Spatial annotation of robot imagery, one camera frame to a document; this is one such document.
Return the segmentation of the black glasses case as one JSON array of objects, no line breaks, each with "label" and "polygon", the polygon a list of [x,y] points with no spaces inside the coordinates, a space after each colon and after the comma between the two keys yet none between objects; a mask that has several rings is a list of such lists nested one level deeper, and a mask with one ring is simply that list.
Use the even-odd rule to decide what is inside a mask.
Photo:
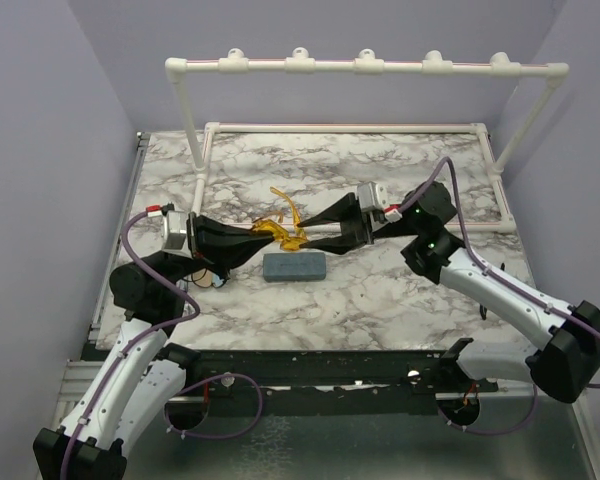
[{"label": "black glasses case", "polygon": [[202,289],[219,289],[222,288],[227,282],[226,279],[218,276],[217,274],[213,273],[208,269],[203,269],[193,273],[190,276],[190,280],[196,287]]}]

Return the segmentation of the orange plastic sunglasses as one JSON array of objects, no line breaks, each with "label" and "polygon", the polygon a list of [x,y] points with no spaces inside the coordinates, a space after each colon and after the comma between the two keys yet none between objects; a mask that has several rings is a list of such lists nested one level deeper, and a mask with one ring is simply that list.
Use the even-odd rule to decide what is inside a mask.
[{"label": "orange plastic sunglasses", "polygon": [[309,241],[305,230],[300,226],[301,217],[299,210],[291,198],[276,187],[271,186],[270,192],[284,199],[290,207],[293,232],[290,232],[283,225],[284,213],[281,210],[272,211],[264,217],[254,220],[251,225],[251,231],[270,233],[283,251],[299,251],[301,247]]}]

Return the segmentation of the blue-grey glasses case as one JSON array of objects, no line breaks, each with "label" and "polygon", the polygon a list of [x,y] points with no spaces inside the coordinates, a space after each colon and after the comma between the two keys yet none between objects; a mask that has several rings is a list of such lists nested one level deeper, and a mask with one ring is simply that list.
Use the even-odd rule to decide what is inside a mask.
[{"label": "blue-grey glasses case", "polygon": [[321,281],[327,276],[326,256],[321,252],[268,253],[263,257],[266,282]]}]

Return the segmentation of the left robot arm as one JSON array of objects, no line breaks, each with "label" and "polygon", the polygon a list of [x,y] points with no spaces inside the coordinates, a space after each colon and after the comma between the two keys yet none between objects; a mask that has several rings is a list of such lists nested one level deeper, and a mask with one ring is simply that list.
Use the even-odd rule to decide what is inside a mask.
[{"label": "left robot arm", "polygon": [[131,317],[75,407],[36,436],[44,479],[123,477],[131,450],[167,401],[200,385],[200,369],[168,341],[201,313],[180,281],[200,270],[226,277],[274,237],[164,205],[131,217],[120,240],[131,261],[111,272],[109,285]]}]

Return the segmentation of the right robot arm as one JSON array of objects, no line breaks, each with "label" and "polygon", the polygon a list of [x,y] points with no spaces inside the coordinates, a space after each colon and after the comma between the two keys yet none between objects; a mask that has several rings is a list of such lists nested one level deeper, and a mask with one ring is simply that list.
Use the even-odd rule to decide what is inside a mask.
[{"label": "right robot arm", "polygon": [[600,368],[600,309],[588,301],[571,305],[494,267],[447,230],[456,214],[440,182],[421,184],[401,205],[388,204],[383,187],[369,182],[301,224],[338,224],[339,236],[306,244],[336,255],[377,239],[411,237],[401,255],[413,273],[478,302],[524,336],[517,345],[469,340],[439,367],[447,389],[497,378],[533,383],[557,401],[575,402]]}]

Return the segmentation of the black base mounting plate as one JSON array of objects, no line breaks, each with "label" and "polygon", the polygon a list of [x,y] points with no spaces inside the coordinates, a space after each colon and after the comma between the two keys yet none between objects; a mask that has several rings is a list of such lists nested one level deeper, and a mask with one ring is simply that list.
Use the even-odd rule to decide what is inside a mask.
[{"label": "black base mounting plate", "polygon": [[450,351],[191,350],[169,344],[135,351],[108,382],[98,419],[166,410],[176,417],[434,415],[438,395],[462,412],[496,384],[470,379]]}]

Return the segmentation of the white PVC pipe rack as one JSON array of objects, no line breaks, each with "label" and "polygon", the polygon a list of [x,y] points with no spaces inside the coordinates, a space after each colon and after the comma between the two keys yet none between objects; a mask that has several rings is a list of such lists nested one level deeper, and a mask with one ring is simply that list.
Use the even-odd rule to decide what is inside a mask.
[{"label": "white PVC pipe rack", "polygon": [[[191,150],[196,172],[195,193],[191,209],[202,210],[204,191],[208,184],[214,136],[220,133],[305,133],[305,134],[474,134],[477,136],[486,164],[486,172],[493,188],[500,220],[497,222],[470,222],[471,232],[496,232],[509,234],[516,231],[514,216],[504,193],[502,173],[513,153],[521,144],[554,92],[563,84],[570,72],[563,62],[546,64],[521,64],[513,62],[504,52],[495,53],[487,63],[457,63],[445,60],[438,50],[428,52],[420,61],[386,61],[375,56],[369,48],[361,50],[352,60],[317,60],[307,49],[297,47],[284,59],[249,59],[239,48],[231,49],[225,57],[215,60],[190,60],[170,57],[164,63],[165,73],[172,85],[183,121],[184,132]],[[469,124],[257,124],[209,122],[204,137],[198,140],[194,126],[192,104],[185,79],[193,73],[248,74],[254,72],[284,72],[292,75],[317,73],[353,73],[363,76],[382,74],[418,74],[423,76],[484,76],[491,78],[541,78],[545,87],[534,103],[525,121],[506,144],[499,156],[493,154],[486,126]]]}]

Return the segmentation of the aluminium extrusion rail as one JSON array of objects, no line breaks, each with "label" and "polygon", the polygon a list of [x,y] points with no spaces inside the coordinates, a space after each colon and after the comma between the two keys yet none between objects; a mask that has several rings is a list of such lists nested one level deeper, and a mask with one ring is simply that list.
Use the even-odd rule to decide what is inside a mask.
[{"label": "aluminium extrusion rail", "polygon": [[58,406],[68,408],[79,402],[102,366],[102,361],[69,361],[61,381]]}]

